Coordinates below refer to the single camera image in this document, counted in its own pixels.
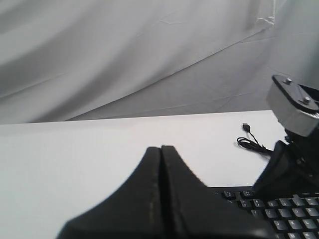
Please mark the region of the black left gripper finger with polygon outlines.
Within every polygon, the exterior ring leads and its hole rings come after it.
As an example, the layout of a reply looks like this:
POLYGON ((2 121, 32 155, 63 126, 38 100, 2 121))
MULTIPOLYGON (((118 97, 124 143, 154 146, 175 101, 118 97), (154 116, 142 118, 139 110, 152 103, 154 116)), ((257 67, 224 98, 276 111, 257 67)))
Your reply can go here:
POLYGON ((161 153, 146 149, 130 177, 107 199, 69 220, 59 239, 164 239, 160 201, 161 153))

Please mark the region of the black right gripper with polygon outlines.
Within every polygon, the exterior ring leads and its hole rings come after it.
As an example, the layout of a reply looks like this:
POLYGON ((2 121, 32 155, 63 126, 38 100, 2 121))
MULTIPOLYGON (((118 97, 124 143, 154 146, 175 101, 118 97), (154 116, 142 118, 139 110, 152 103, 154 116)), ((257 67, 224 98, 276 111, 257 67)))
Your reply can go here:
POLYGON ((265 169, 252 186, 255 196, 274 200, 295 189, 319 188, 319 122, 281 121, 286 141, 277 141, 265 169))

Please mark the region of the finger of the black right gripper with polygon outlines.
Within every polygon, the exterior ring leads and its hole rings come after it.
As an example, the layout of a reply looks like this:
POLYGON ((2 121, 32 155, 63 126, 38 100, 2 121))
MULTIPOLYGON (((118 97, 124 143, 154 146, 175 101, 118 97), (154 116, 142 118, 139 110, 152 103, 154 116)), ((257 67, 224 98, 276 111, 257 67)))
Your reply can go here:
POLYGON ((173 146, 161 147, 160 200, 169 239, 273 239, 270 225, 215 195, 173 146))

